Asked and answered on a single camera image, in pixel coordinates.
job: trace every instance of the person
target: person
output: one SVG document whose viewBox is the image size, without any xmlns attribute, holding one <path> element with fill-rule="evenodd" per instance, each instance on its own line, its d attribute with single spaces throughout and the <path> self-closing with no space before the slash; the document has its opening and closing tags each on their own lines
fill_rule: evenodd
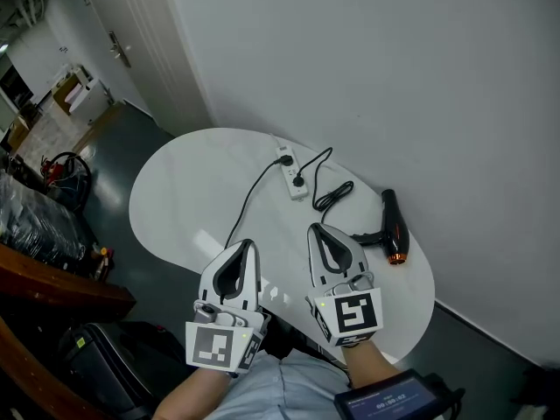
<svg viewBox="0 0 560 420">
<path fill-rule="evenodd" d="M 336 394 L 397 375 L 373 342 L 342 347 L 350 375 L 296 348 L 279 360 L 261 350 L 247 374 L 197 369 L 158 406 L 155 420 L 340 419 Z"/>
</svg>

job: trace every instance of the plastic-wrapped item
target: plastic-wrapped item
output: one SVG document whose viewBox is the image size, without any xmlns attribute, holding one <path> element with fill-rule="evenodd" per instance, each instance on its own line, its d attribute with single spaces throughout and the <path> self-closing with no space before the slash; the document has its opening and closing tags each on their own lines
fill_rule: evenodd
<svg viewBox="0 0 560 420">
<path fill-rule="evenodd" d="M 73 213 L 5 171 L 0 171 L 0 242 L 74 273 L 89 247 Z"/>
</svg>

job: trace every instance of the forearm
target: forearm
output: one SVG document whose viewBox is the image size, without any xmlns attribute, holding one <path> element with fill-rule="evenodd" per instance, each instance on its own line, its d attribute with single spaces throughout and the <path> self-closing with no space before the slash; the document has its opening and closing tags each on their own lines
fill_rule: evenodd
<svg viewBox="0 0 560 420">
<path fill-rule="evenodd" d="M 224 372 L 199 368 L 157 407 L 154 420 L 198 420 L 214 411 L 228 390 Z"/>
<path fill-rule="evenodd" d="M 348 373 L 354 389 L 380 382 L 399 373 L 371 340 L 351 348 L 342 347 Z"/>
</svg>

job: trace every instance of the door handle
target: door handle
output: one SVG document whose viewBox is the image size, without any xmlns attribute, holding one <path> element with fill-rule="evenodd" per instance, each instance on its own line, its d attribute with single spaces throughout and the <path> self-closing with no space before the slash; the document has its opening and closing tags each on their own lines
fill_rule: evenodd
<svg viewBox="0 0 560 420">
<path fill-rule="evenodd" d="M 132 68 L 132 65 L 130 64 L 129 58 L 126 57 L 126 54 L 124 53 L 124 50 L 121 47 L 121 44 L 119 43 L 119 39 L 116 38 L 115 32 L 114 31 L 109 31 L 108 36 L 111 39 L 111 42 L 113 43 L 113 45 L 110 48 L 110 51 L 112 53 L 116 53 L 115 59 L 116 60 L 120 59 L 125 67 Z"/>
</svg>

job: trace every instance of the power strip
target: power strip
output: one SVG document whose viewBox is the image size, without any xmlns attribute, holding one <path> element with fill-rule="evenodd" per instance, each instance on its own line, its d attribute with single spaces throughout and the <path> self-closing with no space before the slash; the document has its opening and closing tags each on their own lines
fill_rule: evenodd
<svg viewBox="0 0 560 420">
<path fill-rule="evenodd" d="M 293 179 L 299 173 L 299 164 L 296 160 L 296 155 L 294 154 L 292 148 L 288 145 L 280 146 L 279 148 L 276 148 L 276 155 L 278 156 L 278 158 L 280 158 L 281 156 L 291 156 L 291 158 L 294 159 L 293 164 L 291 164 L 290 166 L 285 166 L 282 164 L 280 165 L 280 167 L 282 168 L 283 178 L 286 180 L 288 192 L 290 193 L 290 197 L 292 198 L 292 200 L 298 200 L 307 196 L 309 194 L 309 191 L 307 190 L 306 184 L 303 184 L 302 186 L 295 186 L 293 184 Z"/>
</svg>

